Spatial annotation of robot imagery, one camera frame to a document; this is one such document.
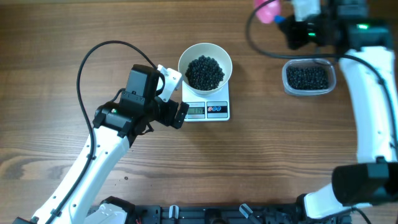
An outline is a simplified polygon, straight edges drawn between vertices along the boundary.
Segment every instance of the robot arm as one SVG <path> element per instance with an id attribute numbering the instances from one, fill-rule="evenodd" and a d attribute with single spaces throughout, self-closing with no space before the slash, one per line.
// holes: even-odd
<path id="1" fill-rule="evenodd" d="M 349 50 L 347 54 L 362 58 L 379 70 L 391 93 L 394 111 L 397 111 L 393 51 L 385 47 L 364 47 L 360 52 Z M 378 84 L 376 76 L 364 65 L 350 59 L 341 59 L 340 68 L 351 95 L 358 132 L 357 159 L 358 163 L 363 164 L 363 168 L 348 166 L 352 172 L 337 168 L 333 173 L 332 183 L 306 195 L 305 212 L 311 219 L 329 217 L 351 210 L 351 207 L 370 207 L 372 203 L 394 200 L 393 193 L 388 192 L 386 187 L 396 182 L 391 174 L 393 162 L 397 162 L 396 151 L 392 147 L 392 125 L 396 124 L 391 120 L 385 92 Z M 361 178 L 361 174 L 372 171 L 376 172 L 374 176 L 365 175 Z"/>
<path id="2" fill-rule="evenodd" d="M 160 73 L 165 77 L 164 89 L 159 96 L 155 96 L 154 90 L 159 90 L 163 86 L 163 80 L 158 79 L 161 76 Z M 181 77 L 181 73 L 171 68 L 166 69 L 161 65 L 158 66 L 158 71 L 143 65 L 133 67 L 126 91 L 122 92 L 121 101 L 108 102 L 97 109 L 93 121 L 96 137 L 95 158 L 52 223 L 92 223 L 93 219 L 124 223 L 126 212 L 122 210 L 112 213 L 98 210 L 88 219 L 86 216 L 113 167 L 128 152 L 135 138 L 144 131 L 149 122 L 156 120 L 166 126 L 177 129 L 181 127 L 188 105 L 182 103 L 177 112 L 178 103 L 170 100 L 172 92 L 181 84 Z M 88 137 L 83 150 L 61 184 L 35 212 L 31 221 L 46 223 L 55 208 L 65 198 L 85 165 L 90 151 L 90 142 L 90 137 Z"/>
<path id="3" fill-rule="evenodd" d="M 368 19 L 368 7 L 362 0 L 330 0 L 324 15 L 316 0 L 294 0 L 294 6 L 295 20 L 290 17 L 280 26 L 287 34 L 290 48 L 297 49 L 309 42 L 320 47 L 334 45 L 336 53 L 360 58 L 380 74 L 377 76 L 355 60 L 340 59 L 355 115 L 359 164 L 337 167 L 330 184 L 299 197 L 304 216 L 319 220 L 350 211 L 352 207 L 398 200 L 394 184 L 398 181 L 395 175 L 398 102 L 388 26 L 383 21 Z"/>

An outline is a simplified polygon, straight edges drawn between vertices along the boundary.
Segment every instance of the scale display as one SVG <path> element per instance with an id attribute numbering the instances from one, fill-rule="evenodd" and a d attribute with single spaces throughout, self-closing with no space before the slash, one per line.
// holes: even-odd
<path id="1" fill-rule="evenodd" d="M 203 107 L 189 107 L 187 114 L 205 114 L 205 109 Z"/>

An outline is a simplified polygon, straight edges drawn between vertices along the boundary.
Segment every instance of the clear plastic container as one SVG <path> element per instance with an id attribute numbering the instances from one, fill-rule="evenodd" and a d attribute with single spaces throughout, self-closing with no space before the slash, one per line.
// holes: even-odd
<path id="1" fill-rule="evenodd" d="M 307 67 L 323 67 L 328 73 L 329 87 L 323 90 L 296 90 L 292 88 L 287 82 L 287 68 L 289 66 L 294 66 L 298 68 Z M 289 95 L 294 96 L 316 96 L 331 92 L 336 87 L 336 73 L 335 68 L 332 63 L 326 59 L 322 58 L 312 58 L 312 59 L 294 59 L 288 61 L 282 69 L 282 81 L 285 86 L 285 92 Z"/>

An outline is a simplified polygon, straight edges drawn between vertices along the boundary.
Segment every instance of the white bowl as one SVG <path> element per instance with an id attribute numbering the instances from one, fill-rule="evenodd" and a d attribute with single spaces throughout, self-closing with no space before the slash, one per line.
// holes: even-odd
<path id="1" fill-rule="evenodd" d="M 202 55 L 214 58 L 218 62 L 220 68 L 223 69 L 224 79 L 220 82 L 218 88 L 215 88 L 214 90 L 197 90 L 189 85 L 188 78 L 185 76 L 189 63 L 198 59 Z M 181 55 L 180 61 L 178 62 L 178 71 L 182 74 L 183 81 L 192 92 L 198 95 L 209 95 L 217 92 L 225 85 L 225 83 L 228 83 L 228 80 L 232 75 L 232 60 L 228 53 L 220 46 L 210 43 L 195 44 L 185 50 Z"/>

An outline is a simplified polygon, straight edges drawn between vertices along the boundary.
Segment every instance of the digital kitchen scale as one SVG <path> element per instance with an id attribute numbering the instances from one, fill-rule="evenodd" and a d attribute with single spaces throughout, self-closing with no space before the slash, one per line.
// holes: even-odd
<path id="1" fill-rule="evenodd" d="M 229 120 L 228 83 L 210 95 L 197 95 L 183 82 L 182 101 L 189 104 L 185 122 Z"/>

